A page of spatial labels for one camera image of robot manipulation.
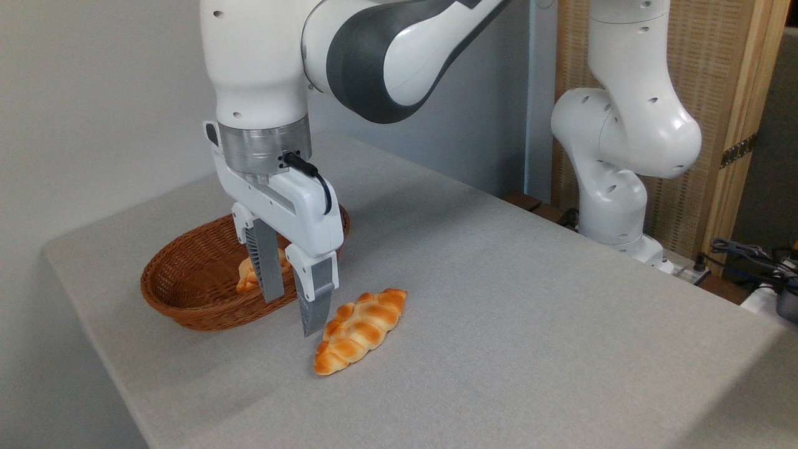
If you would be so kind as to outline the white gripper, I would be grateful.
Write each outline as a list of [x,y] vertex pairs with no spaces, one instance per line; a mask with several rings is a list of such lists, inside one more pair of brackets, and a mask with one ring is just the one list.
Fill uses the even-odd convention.
[[339,287],[337,253],[343,243],[342,219],[334,189],[327,201],[316,179],[296,168],[271,176],[243,176],[228,167],[220,145],[212,156],[225,192],[237,203],[232,207],[238,240],[247,246],[263,298],[268,303],[284,295],[277,247],[281,233],[296,280],[297,302],[305,337],[327,324],[332,292]]

